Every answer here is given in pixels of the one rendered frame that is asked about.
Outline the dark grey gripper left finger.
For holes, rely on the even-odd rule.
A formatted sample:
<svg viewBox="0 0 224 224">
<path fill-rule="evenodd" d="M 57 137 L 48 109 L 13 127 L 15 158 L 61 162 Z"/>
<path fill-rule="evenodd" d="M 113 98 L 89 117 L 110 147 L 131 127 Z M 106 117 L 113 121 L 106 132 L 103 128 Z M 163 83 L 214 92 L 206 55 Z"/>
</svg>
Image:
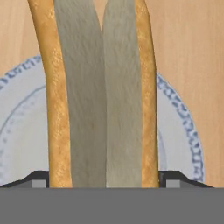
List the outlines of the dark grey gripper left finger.
<svg viewBox="0 0 224 224">
<path fill-rule="evenodd" d="M 1 188 L 48 188 L 49 171 L 33 171 L 23 179 L 1 185 Z"/>
</svg>

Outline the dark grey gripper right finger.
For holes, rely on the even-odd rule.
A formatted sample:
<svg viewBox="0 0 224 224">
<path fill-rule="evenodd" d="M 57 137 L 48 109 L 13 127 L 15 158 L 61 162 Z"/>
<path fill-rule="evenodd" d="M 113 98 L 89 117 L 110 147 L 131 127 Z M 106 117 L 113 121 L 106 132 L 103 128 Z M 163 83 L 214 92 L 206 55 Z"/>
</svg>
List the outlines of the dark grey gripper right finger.
<svg viewBox="0 0 224 224">
<path fill-rule="evenodd" d="M 181 171 L 160 171 L 159 172 L 160 188 L 210 188 L 210 185 L 200 183 L 196 180 L 190 180 Z"/>
</svg>

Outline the split hot dog bun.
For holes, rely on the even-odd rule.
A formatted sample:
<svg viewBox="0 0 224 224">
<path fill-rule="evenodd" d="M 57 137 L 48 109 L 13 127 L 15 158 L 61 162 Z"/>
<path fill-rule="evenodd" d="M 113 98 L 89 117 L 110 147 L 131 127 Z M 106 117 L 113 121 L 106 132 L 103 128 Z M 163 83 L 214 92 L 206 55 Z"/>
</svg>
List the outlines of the split hot dog bun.
<svg viewBox="0 0 224 224">
<path fill-rule="evenodd" d="M 49 186 L 157 187 L 145 0 L 27 1 L 45 70 Z"/>
</svg>

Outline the white plate with blue rim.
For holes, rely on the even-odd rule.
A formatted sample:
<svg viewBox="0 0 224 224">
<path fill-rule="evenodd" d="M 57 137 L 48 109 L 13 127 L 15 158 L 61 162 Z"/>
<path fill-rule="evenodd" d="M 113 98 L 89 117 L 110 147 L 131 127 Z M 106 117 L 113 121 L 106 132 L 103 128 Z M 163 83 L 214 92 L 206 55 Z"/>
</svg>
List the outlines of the white plate with blue rim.
<svg viewBox="0 0 224 224">
<path fill-rule="evenodd" d="M 179 95 L 157 76 L 158 156 L 161 171 L 180 171 L 205 180 L 196 125 Z M 46 82 L 41 57 L 34 56 L 0 78 L 0 185 L 46 170 Z"/>
</svg>

